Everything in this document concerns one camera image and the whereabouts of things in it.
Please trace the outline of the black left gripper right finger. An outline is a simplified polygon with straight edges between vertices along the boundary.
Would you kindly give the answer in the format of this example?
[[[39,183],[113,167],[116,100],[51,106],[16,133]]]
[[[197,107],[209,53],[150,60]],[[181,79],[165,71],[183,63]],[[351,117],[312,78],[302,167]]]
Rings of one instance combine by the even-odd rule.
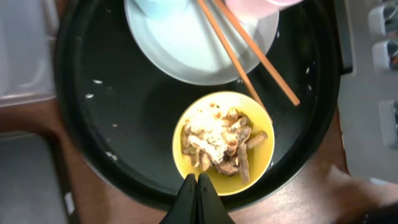
[[[199,224],[234,224],[207,174],[198,178]]]

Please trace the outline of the yellow bowl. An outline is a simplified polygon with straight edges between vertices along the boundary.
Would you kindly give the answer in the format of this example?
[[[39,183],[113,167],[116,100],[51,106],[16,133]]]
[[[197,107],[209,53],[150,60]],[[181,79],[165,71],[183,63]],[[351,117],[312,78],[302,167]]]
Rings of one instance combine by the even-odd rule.
[[[200,108],[206,108],[211,103],[217,104],[223,109],[236,108],[252,121],[252,131],[254,133],[265,131],[268,135],[267,140],[248,151],[249,175],[251,178],[248,183],[244,183],[239,174],[231,177],[221,175],[217,172],[215,167],[211,167],[205,172],[199,168],[194,168],[190,165],[188,157],[182,154],[180,134],[184,121],[188,119],[193,112]],[[209,176],[218,195],[230,196],[250,188],[262,177],[271,162],[274,153],[274,145],[275,136],[272,121],[262,106],[242,93],[220,91],[196,100],[183,112],[174,130],[172,154],[177,170],[182,177],[186,177],[188,174],[200,175],[205,173]]]

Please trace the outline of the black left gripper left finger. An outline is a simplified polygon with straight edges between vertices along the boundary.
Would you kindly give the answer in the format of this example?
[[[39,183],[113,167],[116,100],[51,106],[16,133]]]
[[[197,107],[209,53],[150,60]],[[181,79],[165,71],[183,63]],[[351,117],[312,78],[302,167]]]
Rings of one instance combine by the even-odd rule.
[[[197,221],[197,181],[194,174],[185,178],[177,198],[160,224],[195,224]]]

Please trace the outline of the food leftovers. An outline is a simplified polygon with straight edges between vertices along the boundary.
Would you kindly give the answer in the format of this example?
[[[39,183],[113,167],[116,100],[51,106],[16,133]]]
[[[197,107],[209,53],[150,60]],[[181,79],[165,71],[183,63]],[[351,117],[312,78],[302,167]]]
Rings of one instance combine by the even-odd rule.
[[[249,175],[248,151],[268,139],[265,131],[252,131],[252,121],[236,108],[223,109],[211,103],[184,121],[182,154],[190,165],[207,171],[215,167],[221,175],[239,174],[244,183]]]

